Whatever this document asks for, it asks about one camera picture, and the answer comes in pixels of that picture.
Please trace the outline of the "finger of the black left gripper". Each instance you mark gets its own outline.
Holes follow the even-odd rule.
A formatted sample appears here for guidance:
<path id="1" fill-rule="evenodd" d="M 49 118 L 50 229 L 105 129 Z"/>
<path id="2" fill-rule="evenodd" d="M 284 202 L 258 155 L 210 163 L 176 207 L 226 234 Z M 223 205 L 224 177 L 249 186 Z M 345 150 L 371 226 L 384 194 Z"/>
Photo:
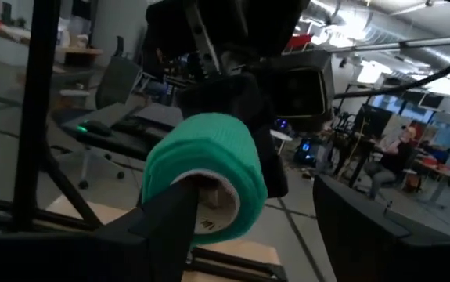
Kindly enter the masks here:
<path id="1" fill-rule="evenodd" d="M 263 107 L 264 100 L 251 74 L 211 79 L 179 93 L 179 108 L 184 118 L 203 113 L 221 113 L 249 121 Z"/>
<path id="2" fill-rule="evenodd" d="M 268 198 L 284 197 L 288 183 L 281 157 L 275 150 L 269 125 L 262 125 L 254 131 L 254 142 L 261 163 L 261 173 L 267 187 Z"/>

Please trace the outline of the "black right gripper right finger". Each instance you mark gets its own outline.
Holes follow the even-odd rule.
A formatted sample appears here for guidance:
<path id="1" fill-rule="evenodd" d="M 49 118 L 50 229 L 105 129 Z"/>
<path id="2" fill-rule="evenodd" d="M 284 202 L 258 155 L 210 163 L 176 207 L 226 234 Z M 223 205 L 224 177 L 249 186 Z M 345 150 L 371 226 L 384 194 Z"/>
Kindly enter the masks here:
<path id="1" fill-rule="evenodd" d="M 313 182 L 319 230 L 339 281 L 423 281 L 420 246 L 444 234 L 370 201 L 329 176 Z"/>

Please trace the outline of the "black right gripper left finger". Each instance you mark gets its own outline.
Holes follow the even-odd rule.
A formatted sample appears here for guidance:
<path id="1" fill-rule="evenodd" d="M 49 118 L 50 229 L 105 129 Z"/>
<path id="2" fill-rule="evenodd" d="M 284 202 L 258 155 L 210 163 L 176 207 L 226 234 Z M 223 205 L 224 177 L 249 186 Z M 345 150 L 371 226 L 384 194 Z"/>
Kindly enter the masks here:
<path id="1" fill-rule="evenodd" d="M 177 182 L 98 229 L 95 280 L 180 281 L 198 198 L 198 189 Z"/>

